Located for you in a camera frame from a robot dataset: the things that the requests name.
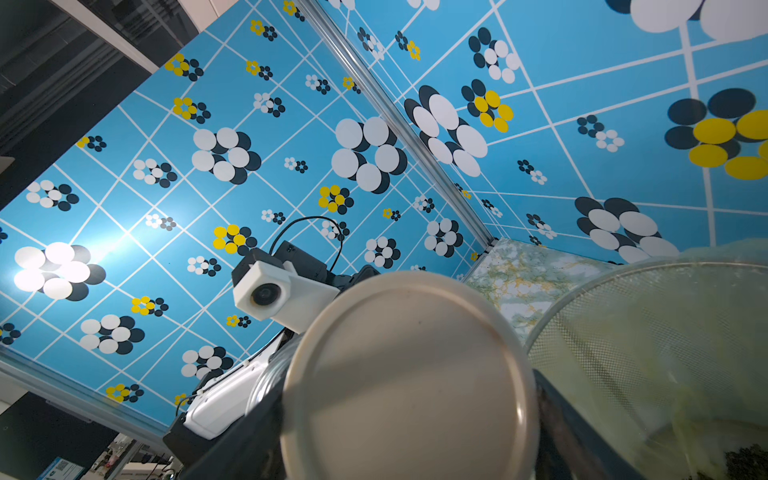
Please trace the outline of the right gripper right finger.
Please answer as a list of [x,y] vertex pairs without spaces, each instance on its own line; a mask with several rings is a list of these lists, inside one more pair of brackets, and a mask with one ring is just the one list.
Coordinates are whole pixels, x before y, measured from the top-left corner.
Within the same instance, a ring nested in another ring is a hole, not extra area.
[[540,419],[537,479],[622,479],[643,476],[625,461],[539,371],[533,372]]

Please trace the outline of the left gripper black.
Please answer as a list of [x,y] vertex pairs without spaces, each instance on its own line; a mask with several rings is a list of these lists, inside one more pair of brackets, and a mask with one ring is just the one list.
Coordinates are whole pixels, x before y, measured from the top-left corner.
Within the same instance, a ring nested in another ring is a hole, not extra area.
[[352,275],[334,274],[326,264],[288,241],[283,241],[280,244],[275,257],[283,262],[285,270],[288,269],[288,264],[291,264],[299,277],[335,287],[340,292],[380,274],[370,265],[364,266]]

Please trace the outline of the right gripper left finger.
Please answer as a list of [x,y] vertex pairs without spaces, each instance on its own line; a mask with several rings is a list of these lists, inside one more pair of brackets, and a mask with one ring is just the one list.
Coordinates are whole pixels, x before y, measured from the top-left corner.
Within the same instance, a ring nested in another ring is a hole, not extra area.
[[232,426],[180,479],[284,479],[280,447],[284,419],[279,383]]

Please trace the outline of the round wooden jar lid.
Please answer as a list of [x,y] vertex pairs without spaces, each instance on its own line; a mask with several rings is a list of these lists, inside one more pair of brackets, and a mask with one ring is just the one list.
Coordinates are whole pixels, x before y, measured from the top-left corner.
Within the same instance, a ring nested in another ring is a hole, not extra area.
[[366,280],[303,335],[283,390],[291,479],[527,479],[533,371],[479,292],[426,272]]

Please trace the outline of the jar with wooden lid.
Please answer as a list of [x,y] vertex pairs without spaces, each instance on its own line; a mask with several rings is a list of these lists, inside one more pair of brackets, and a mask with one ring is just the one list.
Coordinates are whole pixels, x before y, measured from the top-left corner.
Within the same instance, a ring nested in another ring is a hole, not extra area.
[[294,335],[283,342],[273,353],[263,372],[257,377],[256,383],[248,395],[245,414],[248,415],[274,389],[281,390],[292,359],[304,335]]

